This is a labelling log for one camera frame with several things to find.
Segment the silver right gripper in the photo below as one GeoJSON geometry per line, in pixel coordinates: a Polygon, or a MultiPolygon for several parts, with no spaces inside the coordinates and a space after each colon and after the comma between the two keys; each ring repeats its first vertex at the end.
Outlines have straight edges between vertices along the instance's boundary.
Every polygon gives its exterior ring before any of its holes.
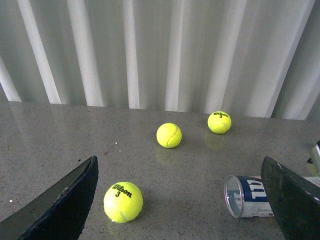
{"type": "Polygon", "coordinates": [[[320,172],[320,141],[311,148],[310,158],[306,161],[311,173],[320,172]]]}

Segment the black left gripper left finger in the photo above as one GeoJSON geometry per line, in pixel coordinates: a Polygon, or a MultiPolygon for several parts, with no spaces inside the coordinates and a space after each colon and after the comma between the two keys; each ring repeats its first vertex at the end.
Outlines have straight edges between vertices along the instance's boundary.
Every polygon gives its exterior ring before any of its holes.
{"type": "Polygon", "coordinates": [[[98,183],[92,156],[25,207],[0,223],[2,240],[77,240],[98,183]]]}

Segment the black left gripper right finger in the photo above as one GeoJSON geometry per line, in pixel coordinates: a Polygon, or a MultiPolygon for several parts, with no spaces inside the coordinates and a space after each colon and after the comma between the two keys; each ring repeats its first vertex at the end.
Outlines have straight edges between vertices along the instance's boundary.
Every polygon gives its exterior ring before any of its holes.
{"type": "Polygon", "coordinates": [[[268,202],[287,240],[320,238],[320,187],[267,156],[261,179],[268,202]]]}

